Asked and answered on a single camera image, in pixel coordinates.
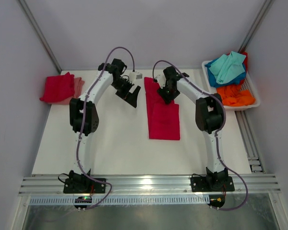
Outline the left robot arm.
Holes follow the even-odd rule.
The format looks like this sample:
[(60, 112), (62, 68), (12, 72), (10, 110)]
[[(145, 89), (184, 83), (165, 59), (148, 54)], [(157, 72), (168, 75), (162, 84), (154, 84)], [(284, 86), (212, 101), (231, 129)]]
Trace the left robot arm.
[(76, 161), (74, 170), (69, 172), (69, 178), (65, 180), (64, 193), (89, 193), (96, 182), (102, 183), (102, 191), (105, 192), (105, 179), (91, 180), (90, 176), (90, 150), (93, 133), (99, 125), (99, 117), (96, 104), (105, 90), (112, 86), (116, 95), (132, 107), (137, 107), (137, 98), (140, 86), (133, 92), (130, 89), (133, 83), (123, 78), (127, 66), (120, 59), (113, 59), (112, 63), (102, 63), (98, 67), (98, 76), (79, 98), (71, 99), (69, 103), (70, 125), (78, 137), (76, 141)]

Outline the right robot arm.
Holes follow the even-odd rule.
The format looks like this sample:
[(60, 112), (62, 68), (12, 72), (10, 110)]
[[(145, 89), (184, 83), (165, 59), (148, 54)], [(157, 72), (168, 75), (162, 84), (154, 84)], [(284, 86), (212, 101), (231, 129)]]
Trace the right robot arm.
[(157, 92), (166, 104), (174, 101), (180, 93), (194, 102), (195, 122), (204, 136), (208, 156), (205, 184), (210, 191), (221, 190), (228, 180), (228, 170), (222, 162), (220, 140), (226, 120), (221, 96), (199, 88), (188, 79), (187, 74), (180, 73), (172, 66), (165, 68), (163, 75), (165, 85), (160, 86)]

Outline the magenta t shirt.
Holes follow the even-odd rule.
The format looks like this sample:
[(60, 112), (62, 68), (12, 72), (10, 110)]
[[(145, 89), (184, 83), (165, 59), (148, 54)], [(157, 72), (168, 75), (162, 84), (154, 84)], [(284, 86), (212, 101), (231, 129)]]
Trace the magenta t shirt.
[(159, 84), (152, 78), (144, 78), (148, 136), (157, 140), (180, 140), (180, 107), (171, 102), (165, 104), (157, 93)]

